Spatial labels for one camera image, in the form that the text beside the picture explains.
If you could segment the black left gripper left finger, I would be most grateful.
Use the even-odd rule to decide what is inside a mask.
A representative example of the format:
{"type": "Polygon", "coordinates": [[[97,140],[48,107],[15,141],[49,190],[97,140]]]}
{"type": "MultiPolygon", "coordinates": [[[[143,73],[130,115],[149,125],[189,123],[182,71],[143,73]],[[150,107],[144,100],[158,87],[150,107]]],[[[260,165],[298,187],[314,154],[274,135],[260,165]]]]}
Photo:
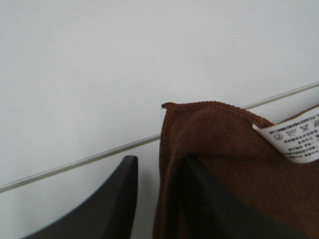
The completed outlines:
{"type": "Polygon", "coordinates": [[[128,239],[138,197],[138,158],[125,156],[81,205],[28,236],[30,239],[128,239]]]}

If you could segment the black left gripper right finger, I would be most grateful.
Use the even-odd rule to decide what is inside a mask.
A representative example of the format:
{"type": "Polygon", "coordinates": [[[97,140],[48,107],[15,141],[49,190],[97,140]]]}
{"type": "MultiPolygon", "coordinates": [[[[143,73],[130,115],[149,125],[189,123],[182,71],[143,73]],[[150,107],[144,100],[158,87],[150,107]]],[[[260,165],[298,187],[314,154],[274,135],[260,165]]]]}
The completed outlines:
{"type": "Polygon", "coordinates": [[[232,194],[196,156],[183,160],[183,204],[192,239],[304,239],[232,194]]]}

